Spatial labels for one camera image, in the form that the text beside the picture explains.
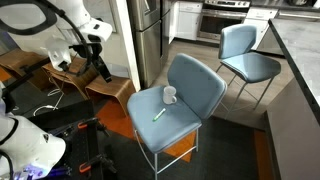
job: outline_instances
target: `refrigerator door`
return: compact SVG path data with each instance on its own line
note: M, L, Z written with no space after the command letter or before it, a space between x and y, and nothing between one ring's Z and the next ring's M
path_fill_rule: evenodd
M161 21L143 32L136 32L136 37L140 82L147 88L161 72Z
M170 11L162 17L161 24L161 68L163 68L168 60L169 53Z
M160 19L160 0L129 0L137 31L144 31Z
M161 0L161 16L168 13L171 8L172 0Z

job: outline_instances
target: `oven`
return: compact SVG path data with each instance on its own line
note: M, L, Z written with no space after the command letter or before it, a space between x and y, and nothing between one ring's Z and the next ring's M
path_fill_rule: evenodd
M231 25L241 24L246 18L249 5L248 1L205 1L197 39L219 43L221 30Z

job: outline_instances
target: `tiled floor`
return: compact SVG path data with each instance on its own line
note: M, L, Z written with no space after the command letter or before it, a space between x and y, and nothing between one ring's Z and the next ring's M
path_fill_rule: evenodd
M206 65L212 68L214 71L219 67L220 61L218 59L219 48L215 47L215 45L199 45L193 42L185 42L181 40L174 40L171 43L169 50L169 58L167 63L164 66L161 75L156 79L152 86L158 85L167 85L167 71L168 68L177 53L185 53L188 54ZM239 111L231 112L228 116L228 120L232 122L236 122L239 124L243 124L249 127L264 129L264 122L261 119L262 114L266 111L267 105L275 98L275 96L288 84L288 82L293 78L293 74L291 69L286 61L286 59L272 57L273 59L279 61L281 63L281 73L274 79L272 84L270 85L268 91L266 92L264 98L262 99L260 105L256 110L253 110L254 105L241 109ZM233 73L222 67L218 73L227 83L233 77ZM236 81L240 84L243 84L243 81L240 78L236 78ZM260 94L263 92L266 87L268 81L257 83L257 84L249 84L246 86L246 89L255 95L255 97L260 97ZM240 90L240 86L236 83L232 83L228 87L228 92L222 102L230 107L231 104L236 99L236 95ZM247 92L243 92L240 96L240 99L235 108L244 107L250 104L254 104L256 100L252 98ZM214 116L224 118L227 111L221 105L217 108L214 113Z

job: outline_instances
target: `countertop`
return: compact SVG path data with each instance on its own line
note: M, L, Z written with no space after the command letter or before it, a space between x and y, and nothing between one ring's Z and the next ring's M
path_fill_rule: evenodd
M252 7L263 7L272 9L282 9L282 10L293 10L293 11L309 11L309 12L319 12L319 8L313 8L309 6L291 6L288 4L287 0L251 0Z
M270 19L269 24L320 123L320 23Z
M204 0L182 0L182 1L187 1L187 2L204 2Z

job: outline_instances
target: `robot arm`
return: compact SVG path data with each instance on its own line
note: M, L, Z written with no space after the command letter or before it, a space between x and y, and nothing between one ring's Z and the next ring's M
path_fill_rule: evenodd
M32 10L26 14L25 8ZM65 38L50 37L45 40L55 69L68 72L68 65L71 63L69 48L72 47L87 59L87 66L77 75L84 73L93 63L107 82L111 80L111 75L99 56L99 43L109 38L112 27L91 18L82 0L0 0L0 29L4 31L33 35L52 25L56 25ZM5 139L0 144L0 150L9 155L15 172L35 173L37 176L32 179L45 177L62 157L65 142L47 134L26 118L8 114L5 110L5 103L0 98L0 141ZM0 165L1 179L3 175L9 174L9 164L0 156Z
M49 37L45 44L52 65L58 71L68 72L71 63L69 48L80 45L82 48L77 48L77 52L87 59L87 64L77 75L83 74L93 63L104 79L110 81L108 69L97 58L99 55L93 55L97 52L91 47L107 41L112 27L91 18L82 0L2 0L0 8L0 29L13 34L33 35L54 24L57 26L65 39Z

